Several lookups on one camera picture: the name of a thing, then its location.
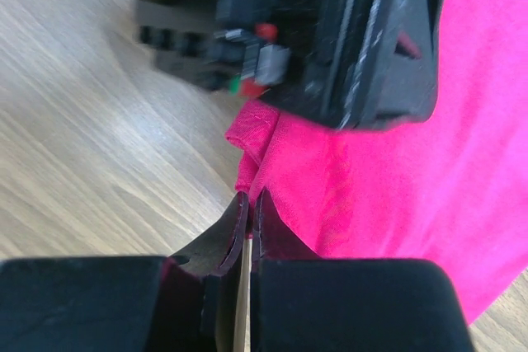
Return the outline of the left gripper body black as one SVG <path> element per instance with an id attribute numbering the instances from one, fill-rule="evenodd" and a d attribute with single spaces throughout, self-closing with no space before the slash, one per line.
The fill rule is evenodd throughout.
<path id="1" fill-rule="evenodd" d="M 207 92 L 332 121 L 333 56 L 347 1 L 141 0 L 136 20 L 160 71 Z"/>

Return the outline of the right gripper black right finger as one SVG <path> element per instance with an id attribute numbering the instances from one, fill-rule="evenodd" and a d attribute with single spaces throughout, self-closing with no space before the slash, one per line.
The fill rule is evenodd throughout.
<path id="1" fill-rule="evenodd" d="M 324 259 L 257 199 L 250 278 L 254 351 L 471 351 L 447 274 L 428 260 Z"/>

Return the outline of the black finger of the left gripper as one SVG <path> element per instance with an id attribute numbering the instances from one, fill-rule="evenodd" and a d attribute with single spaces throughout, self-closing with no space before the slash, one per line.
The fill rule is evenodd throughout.
<path id="1" fill-rule="evenodd" d="M 346 1 L 331 69 L 331 128 L 387 129 L 431 117 L 443 1 Z"/>

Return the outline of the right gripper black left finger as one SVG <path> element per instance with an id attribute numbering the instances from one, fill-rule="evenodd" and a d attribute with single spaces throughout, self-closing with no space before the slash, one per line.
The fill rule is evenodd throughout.
<path id="1" fill-rule="evenodd" d="M 241 351 L 248 198 L 170 256 L 1 263 L 4 351 Z"/>

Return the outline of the pink red t shirt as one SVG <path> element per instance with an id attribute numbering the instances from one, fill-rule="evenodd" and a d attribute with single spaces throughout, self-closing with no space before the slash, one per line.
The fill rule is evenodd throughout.
<path id="1" fill-rule="evenodd" d="M 325 257 L 436 262 L 475 321 L 527 265 L 527 0 L 445 0 L 433 116 L 339 133 L 249 101 L 236 189 Z"/>

